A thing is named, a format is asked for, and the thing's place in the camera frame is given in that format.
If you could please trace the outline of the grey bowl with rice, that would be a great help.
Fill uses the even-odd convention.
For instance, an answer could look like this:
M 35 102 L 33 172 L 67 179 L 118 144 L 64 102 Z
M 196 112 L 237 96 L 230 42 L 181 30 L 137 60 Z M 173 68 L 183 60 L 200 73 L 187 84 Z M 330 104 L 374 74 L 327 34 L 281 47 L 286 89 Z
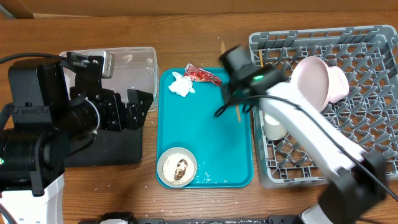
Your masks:
M 182 147 L 166 150 L 157 161 L 157 176 L 160 182 L 171 188 L 187 186 L 195 178 L 197 169 L 195 156 Z

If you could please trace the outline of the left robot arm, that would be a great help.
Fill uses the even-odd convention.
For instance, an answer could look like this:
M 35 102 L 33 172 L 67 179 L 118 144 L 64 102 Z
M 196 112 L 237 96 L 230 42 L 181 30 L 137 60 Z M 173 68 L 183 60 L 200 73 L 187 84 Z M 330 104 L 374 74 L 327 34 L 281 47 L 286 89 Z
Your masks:
M 26 55 L 9 68 L 13 101 L 1 111 L 1 213 L 9 223 L 62 223 L 65 163 L 92 160 L 101 142 L 128 156 L 141 149 L 151 93 L 128 90 L 127 103 L 104 89 L 113 64 Z

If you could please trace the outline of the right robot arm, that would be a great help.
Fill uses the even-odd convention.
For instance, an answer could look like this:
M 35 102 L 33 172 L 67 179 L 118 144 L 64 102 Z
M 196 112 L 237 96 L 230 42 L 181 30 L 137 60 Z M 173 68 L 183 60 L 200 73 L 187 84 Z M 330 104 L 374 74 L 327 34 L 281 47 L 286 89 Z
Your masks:
M 389 189 L 381 153 L 369 154 L 340 133 L 274 66 L 222 65 L 229 82 L 215 116 L 233 105 L 258 106 L 287 129 L 329 183 L 318 202 L 300 214 L 299 223 L 355 223 L 385 199 Z

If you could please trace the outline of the wooden chopstick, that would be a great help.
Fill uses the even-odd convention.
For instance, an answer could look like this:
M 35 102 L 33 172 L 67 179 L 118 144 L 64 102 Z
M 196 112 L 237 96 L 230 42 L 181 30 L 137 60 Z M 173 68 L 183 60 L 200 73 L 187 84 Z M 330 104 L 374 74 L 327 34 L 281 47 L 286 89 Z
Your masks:
M 262 50 L 258 50 L 258 54 L 259 54 L 260 65 L 261 65 L 261 67 L 264 67 Z
M 225 43 L 223 40 L 221 41 L 220 50 L 221 50 L 222 54 L 226 52 L 226 46 L 225 46 Z M 241 114 L 239 112 L 239 106 L 236 105 L 235 109 L 236 109 L 236 115 L 237 115 L 238 122 L 240 123 L 241 122 Z

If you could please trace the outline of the white cup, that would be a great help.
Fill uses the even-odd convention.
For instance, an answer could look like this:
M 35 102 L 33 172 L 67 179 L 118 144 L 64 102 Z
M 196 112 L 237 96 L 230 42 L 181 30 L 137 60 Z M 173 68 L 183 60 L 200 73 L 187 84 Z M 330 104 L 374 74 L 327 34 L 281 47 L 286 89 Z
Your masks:
M 286 133 L 287 130 L 278 120 L 269 114 L 264 115 L 264 134 L 266 138 L 276 141 L 282 139 Z

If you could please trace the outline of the white round plate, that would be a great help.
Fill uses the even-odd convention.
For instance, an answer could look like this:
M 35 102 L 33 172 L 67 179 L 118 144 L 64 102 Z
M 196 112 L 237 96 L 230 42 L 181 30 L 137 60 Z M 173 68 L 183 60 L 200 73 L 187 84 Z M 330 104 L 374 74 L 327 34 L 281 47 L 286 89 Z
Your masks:
M 330 99 L 328 72 L 329 67 L 324 61 L 310 56 L 297 64 L 291 76 L 291 82 L 319 112 L 326 108 Z

